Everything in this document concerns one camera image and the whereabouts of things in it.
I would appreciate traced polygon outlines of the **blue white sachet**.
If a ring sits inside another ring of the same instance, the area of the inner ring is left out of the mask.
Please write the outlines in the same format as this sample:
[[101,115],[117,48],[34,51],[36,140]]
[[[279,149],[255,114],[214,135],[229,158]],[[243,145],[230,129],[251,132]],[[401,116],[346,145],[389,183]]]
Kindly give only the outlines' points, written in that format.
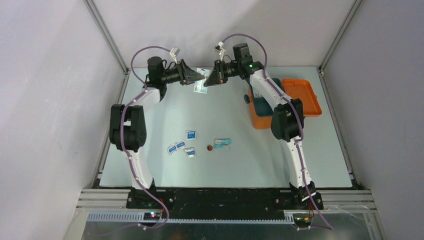
[[204,86],[206,79],[198,80],[194,83],[193,91],[199,94],[207,94],[208,88]]
[[211,74],[211,70],[210,69],[197,68],[196,71],[199,74],[201,74],[202,76],[204,76],[205,79],[207,79],[209,77],[209,75]]

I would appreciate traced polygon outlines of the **teal divided tray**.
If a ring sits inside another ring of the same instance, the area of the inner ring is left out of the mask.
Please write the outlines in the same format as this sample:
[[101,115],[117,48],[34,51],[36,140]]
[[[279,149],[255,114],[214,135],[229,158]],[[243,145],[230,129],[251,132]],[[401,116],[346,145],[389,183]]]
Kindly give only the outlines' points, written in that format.
[[261,118],[271,117],[273,114],[273,109],[270,107],[266,99],[259,95],[259,92],[253,87],[250,87],[249,92],[253,94],[252,103],[255,114]]

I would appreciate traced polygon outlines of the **teal bandage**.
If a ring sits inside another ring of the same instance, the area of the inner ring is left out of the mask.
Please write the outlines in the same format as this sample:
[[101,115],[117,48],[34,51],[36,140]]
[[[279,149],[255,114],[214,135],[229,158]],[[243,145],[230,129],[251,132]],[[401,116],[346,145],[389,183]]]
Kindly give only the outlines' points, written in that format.
[[215,149],[228,150],[231,144],[232,144],[232,140],[230,138],[217,138],[214,140],[213,147]]

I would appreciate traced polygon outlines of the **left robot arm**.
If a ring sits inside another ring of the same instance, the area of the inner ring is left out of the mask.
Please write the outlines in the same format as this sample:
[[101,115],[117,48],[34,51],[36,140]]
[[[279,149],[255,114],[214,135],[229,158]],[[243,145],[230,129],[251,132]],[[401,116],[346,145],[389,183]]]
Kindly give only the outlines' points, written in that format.
[[127,104],[114,104],[110,110],[109,140],[123,153],[129,163],[132,187],[143,190],[138,201],[145,208],[153,208],[158,202],[158,194],[149,188],[154,182],[143,147],[147,141],[145,113],[165,98],[167,85],[180,83],[193,84],[205,78],[203,73],[187,66],[184,60],[166,67],[166,60],[159,56],[147,60],[146,82],[141,93]]

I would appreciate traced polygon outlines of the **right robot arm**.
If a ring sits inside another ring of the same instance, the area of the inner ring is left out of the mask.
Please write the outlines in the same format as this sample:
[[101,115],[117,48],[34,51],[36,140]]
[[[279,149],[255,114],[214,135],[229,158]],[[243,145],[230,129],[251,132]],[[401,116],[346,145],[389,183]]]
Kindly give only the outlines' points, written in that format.
[[315,184],[308,172],[304,151],[304,113],[303,103],[293,99],[270,77],[266,67],[254,61],[247,43],[233,46],[235,59],[224,61],[222,43],[216,46],[220,58],[214,61],[213,70],[203,84],[205,87],[227,83],[231,77],[240,77],[257,90],[272,109],[270,130],[289,151],[287,160],[290,170],[291,204],[304,209],[315,195]]

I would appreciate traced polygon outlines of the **blue alcohol wipe packet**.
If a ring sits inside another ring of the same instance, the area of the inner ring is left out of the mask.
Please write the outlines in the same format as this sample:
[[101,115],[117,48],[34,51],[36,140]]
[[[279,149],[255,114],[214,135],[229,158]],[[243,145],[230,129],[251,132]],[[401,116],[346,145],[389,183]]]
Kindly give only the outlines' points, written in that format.
[[196,131],[193,130],[187,130],[186,131],[186,139],[187,140],[195,140],[196,139]]

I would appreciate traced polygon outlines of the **blue wipe packet middle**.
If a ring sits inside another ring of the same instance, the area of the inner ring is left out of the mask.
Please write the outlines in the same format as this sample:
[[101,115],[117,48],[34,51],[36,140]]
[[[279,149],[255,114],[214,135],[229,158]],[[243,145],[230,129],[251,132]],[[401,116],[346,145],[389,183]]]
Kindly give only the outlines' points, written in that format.
[[178,150],[181,150],[181,149],[185,149],[187,147],[187,144],[184,140],[180,140],[180,141],[175,143],[175,147],[176,147],[176,150],[178,151]]

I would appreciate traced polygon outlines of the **blue wipe packet left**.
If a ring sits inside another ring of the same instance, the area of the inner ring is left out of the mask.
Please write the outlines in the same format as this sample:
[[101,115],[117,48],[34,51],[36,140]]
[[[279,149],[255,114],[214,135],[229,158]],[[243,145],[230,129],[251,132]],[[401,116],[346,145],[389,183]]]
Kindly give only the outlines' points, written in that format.
[[177,147],[175,144],[172,144],[167,148],[167,152],[169,155],[172,155],[176,151],[177,151]]

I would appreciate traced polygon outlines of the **blue wipe packet lower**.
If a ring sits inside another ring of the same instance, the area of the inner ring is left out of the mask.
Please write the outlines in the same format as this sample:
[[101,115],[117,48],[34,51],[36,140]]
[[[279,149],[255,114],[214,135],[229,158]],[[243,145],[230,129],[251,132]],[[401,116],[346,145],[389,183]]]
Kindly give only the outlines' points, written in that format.
[[196,149],[194,147],[185,148],[184,152],[189,158],[195,158],[196,157]]

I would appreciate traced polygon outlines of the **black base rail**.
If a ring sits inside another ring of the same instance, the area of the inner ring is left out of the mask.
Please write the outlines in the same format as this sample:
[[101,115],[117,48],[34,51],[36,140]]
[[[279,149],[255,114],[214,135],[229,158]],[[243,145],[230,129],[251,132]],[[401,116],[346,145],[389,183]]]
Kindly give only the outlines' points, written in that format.
[[158,210],[174,220],[283,220],[288,210],[323,210],[320,193],[289,188],[131,188],[126,208]]

